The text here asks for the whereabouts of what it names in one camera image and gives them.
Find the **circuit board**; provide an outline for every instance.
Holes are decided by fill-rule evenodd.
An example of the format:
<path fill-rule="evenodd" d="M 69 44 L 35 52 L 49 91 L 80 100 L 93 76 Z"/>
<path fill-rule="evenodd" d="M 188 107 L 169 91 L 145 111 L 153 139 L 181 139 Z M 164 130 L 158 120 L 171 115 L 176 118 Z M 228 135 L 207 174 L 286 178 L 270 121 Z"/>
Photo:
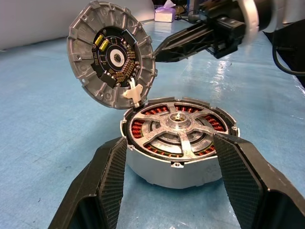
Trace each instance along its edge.
<path fill-rule="evenodd" d="M 130 78 L 136 79 L 140 63 L 135 44 L 136 40 L 130 33 L 119 28 L 105 27 L 96 34 L 92 46 L 94 62 L 91 66 L 111 88 L 128 87 Z"/>

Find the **blue floor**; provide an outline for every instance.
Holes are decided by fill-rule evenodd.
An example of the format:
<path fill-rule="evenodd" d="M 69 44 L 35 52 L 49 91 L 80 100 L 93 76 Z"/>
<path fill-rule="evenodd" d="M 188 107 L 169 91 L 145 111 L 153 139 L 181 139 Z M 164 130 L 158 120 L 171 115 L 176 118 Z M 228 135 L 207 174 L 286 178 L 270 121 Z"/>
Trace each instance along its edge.
<path fill-rule="evenodd" d="M 182 21 L 144 25 L 154 49 Z M 261 33 L 216 60 L 201 52 L 158 63 L 149 98 L 188 96 L 228 111 L 263 156 L 305 196 L 305 90 L 278 70 Z M 66 40 L 0 53 L 0 229 L 45 229 L 96 148 L 120 136 L 124 111 L 103 107 L 74 78 Z M 240 228 L 222 180 L 171 190 L 126 167 L 118 229 Z"/>

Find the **black cable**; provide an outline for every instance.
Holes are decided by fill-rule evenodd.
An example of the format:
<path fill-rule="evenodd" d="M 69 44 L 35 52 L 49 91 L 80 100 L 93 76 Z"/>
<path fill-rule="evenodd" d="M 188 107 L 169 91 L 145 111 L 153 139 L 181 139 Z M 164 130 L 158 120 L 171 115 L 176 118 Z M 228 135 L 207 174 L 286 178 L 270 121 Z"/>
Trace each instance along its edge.
<path fill-rule="evenodd" d="M 296 72 L 296 71 L 292 71 L 288 68 L 285 68 L 284 66 L 281 65 L 281 63 L 279 62 L 278 58 L 277 58 L 277 53 L 276 53 L 276 46 L 275 46 L 275 33 L 276 31 L 274 31 L 273 33 L 273 39 L 272 39 L 272 57 L 273 57 L 273 61 L 275 63 L 275 65 L 282 70 L 284 73 L 290 74 L 290 75 L 296 75 L 296 76 L 305 76 L 305 72 Z"/>

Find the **electric motor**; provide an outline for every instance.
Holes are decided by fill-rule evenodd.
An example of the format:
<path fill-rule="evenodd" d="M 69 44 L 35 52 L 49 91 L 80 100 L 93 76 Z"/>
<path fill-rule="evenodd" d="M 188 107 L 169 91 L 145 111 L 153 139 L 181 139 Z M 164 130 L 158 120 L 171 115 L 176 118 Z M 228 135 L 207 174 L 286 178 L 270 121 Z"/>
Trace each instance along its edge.
<path fill-rule="evenodd" d="M 162 98 L 130 109 L 121 121 L 127 164 L 151 184 L 200 186 L 221 178 L 213 134 L 239 136 L 224 110 L 197 99 Z"/>

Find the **textured grip pad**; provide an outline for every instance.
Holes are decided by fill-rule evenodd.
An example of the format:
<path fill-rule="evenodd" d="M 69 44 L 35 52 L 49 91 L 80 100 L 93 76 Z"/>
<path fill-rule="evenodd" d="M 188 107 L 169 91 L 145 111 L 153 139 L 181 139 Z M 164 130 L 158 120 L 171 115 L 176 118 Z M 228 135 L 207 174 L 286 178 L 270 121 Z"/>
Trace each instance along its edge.
<path fill-rule="evenodd" d="M 262 185 L 235 145 L 219 136 L 214 137 L 214 145 L 224 186 L 239 224 L 243 229 L 252 229 L 263 196 Z"/>
<path fill-rule="evenodd" d="M 99 188 L 99 201 L 109 229 L 116 228 L 118 222 L 123 197 L 126 147 L 126 141 L 122 140 L 113 148 Z"/>

